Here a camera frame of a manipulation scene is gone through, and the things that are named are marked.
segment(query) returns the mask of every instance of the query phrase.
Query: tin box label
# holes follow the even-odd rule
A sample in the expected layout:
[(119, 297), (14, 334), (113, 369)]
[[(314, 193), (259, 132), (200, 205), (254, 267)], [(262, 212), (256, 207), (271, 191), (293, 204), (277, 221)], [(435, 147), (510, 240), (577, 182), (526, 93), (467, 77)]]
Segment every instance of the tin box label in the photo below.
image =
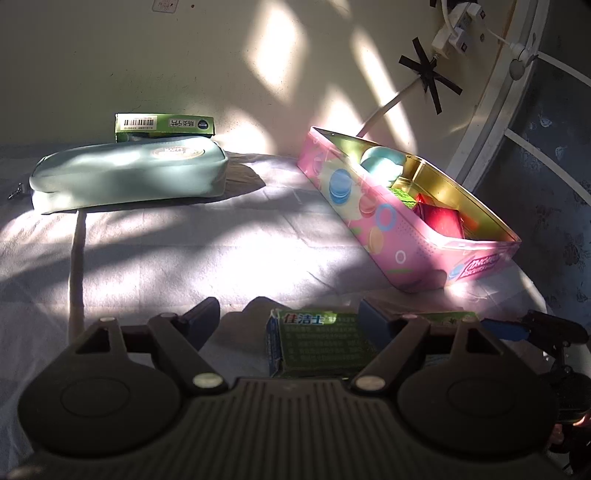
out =
[(492, 267), (496, 265), (496, 263), (501, 258), (500, 254), (489, 255), (488, 257), (477, 258), (472, 260), (468, 263), (468, 266), (464, 269), (462, 274), (458, 277), (460, 278), (469, 277), (471, 275), (476, 275), (477, 273), (484, 272), (486, 270), (490, 270)]

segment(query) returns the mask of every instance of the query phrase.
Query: screw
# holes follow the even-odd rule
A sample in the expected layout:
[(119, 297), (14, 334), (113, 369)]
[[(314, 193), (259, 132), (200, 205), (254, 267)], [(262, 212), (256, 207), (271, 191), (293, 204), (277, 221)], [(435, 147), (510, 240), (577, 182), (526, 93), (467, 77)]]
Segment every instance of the screw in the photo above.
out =
[(364, 375), (355, 380), (355, 386), (366, 392), (376, 392), (386, 386), (386, 381), (376, 375)]
[(199, 388), (216, 388), (222, 385), (222, 383), (223, 378), (213, 372), (206, 372), (193, 377), (193, 385)]
[(18, 197), (21, 193), (23, 193), (22, 183), (19, 183), (17, 189), (8, 196), (8, 200)]

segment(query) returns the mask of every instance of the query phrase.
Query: green toothpaste box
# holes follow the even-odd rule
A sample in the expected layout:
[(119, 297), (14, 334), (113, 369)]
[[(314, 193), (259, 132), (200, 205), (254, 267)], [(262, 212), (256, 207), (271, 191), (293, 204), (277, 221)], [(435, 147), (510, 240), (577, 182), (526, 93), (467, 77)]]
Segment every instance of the green toothpaste box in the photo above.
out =
[(411, 210), (417, 204), (417, 201), (402, 189), (395, 189), (390, 187), (388, 190), (395, 194), (396, 197), (398, 197), (400, 201), (402, 201), (402, 203), (405, 204)]
[[(434, 325), (456, 326), (461, 322), (478, 322), (478, 315), (474, 312), (432, 312), (417, 313), (417, 315), (426, 318)], [(423, 368), (440, 365), (451, 358), (450, 353), (432, 353), (425, 355)]]
[(216, 130), (213, 117), (170, 113), (118, 113), (115, 115), (115, 141), (201, 135), (211, 138)]
[(352, 377), (375, 355), (355, 313), (275, 309), (267, 321), (272, 377)]

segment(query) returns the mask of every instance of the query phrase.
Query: blue ball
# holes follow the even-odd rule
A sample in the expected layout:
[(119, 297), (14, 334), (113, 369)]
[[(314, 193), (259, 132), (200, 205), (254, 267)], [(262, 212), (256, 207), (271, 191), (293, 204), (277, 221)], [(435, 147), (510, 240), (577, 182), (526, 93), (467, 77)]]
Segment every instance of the blue ball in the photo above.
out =
[(361, 157), (361, 166), (382, 185), (389, 186), (402, 175), (406, 155), (388, 147), (372, 147)]
[(382, 147), (377, 145), (375, 147), (368, 148), (363, 152), (361, 157), (361, 163), (363, 163), (369, 157), (387, 158), (394, 162), (396, 165), (402, 165), (406, 163), (406, 155), (398, 150), (392, 148)]

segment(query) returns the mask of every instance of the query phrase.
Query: round pad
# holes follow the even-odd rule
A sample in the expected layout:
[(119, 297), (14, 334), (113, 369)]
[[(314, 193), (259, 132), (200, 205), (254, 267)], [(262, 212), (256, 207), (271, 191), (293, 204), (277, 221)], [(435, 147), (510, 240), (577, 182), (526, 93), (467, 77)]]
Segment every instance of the round pad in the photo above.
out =
[(66, 456), (117, 455), (175, 418), (180, 392), (162, 372), (111, 355), (77, 357), (50, 365), (23, 392), (18, 415), (33, 444)]
[(541, 450), (556, 420), (556, 399), (520, 362), (508, 351), (452, 349), (447, 362), (402, 383), (400, 413), (421, 437), (457, 456), (488, 460)]

